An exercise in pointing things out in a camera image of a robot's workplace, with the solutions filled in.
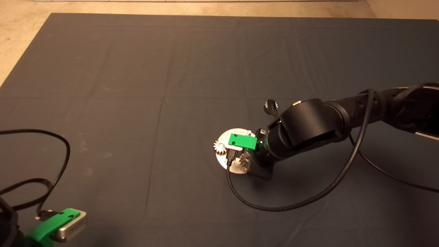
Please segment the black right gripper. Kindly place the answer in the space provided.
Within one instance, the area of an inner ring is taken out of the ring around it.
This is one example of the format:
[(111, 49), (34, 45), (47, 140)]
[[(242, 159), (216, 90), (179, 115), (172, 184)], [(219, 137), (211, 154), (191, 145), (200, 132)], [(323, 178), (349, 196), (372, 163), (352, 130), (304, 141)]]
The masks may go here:
[(250, 153), (247, 164), (247, 173), (265, 180), (271, 180), (275, 160), (265, 148), (266, 134), (267, 131), (260, 128), (255, 133), (257, 145)]

